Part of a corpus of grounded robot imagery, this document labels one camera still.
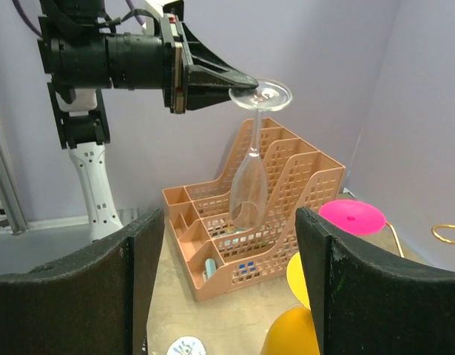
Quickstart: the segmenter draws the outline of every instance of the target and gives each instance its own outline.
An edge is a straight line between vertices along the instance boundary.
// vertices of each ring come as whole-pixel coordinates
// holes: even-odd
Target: yellow object
[[[296,298],[298,298],[307,309],[311,309],[300,253],[293,255],[289,261],[288,267],[286,268],[286,279],[288,280],[289,288]]]
[[[320,355],[311,311],[298,307],[275,320],[260,355]]]

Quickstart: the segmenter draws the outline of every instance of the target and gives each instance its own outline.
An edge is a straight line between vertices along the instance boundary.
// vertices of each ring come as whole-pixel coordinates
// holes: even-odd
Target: beige tabletop
[[[290,307],[299,305],[286,276],[195,302],[168,225],[167,221],[148,319],[149,355],[165,355],[183,336],[200,339],[208,355],[260,354],[270,325]],[[366,240],[397,254],[388,230]],[[403,252],[408,259],[419,261],[405,246]]]

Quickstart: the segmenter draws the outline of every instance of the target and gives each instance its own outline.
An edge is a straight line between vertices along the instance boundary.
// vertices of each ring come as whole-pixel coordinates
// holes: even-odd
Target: glass stem
[[[255,113],[254,128],[252,130],[252,142],[250,151],[254,154],[260,154],[260,130],[262,129],[263,111],[258,109]]]

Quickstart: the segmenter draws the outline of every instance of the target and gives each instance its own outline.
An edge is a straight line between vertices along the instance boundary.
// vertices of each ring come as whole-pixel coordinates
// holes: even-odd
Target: cable
[[[12,4],[15,7],[15,10],[17,10],[18,15],[23,20],[23,22],[28,26],[28,28],[30,28],[33,33],[35,33],[38,37],[41,38],[41,32],[38,31],[38,29],[32,24],[30,19],[27,17],[27,14],[24,12],[23,8],[21,7],[20,1],[12,0]]]
[[[104,28],[104,27],[111,28],[114,26],[118,26],[119,24],[121,24],[122,22],[125,22],[126,20],[128,20],[129,18],[131,18],[133,16],[146,16],[146,17],[153,18],[153,24],[155,26],[155,36],[160,34],[160,22],[153,16],[153,14],[151,12],[149,12],[147,10],[143,10],[143,9],[130,10],[129,13],[127,13],[122,18],[117,17],[117,18],[114,18],[112,21],[97,24],[95,27],[96,28]]]
[[[135,10],[135,5],[133,4],[132,0],[125,0],[125,2],[127,3],[127,5],[129,5],[129,9],[130,10]],[[145,24],[144,20],[140,17],[140,16],[136,16],[135,17],[137,19],[137,22],[143,26]]]

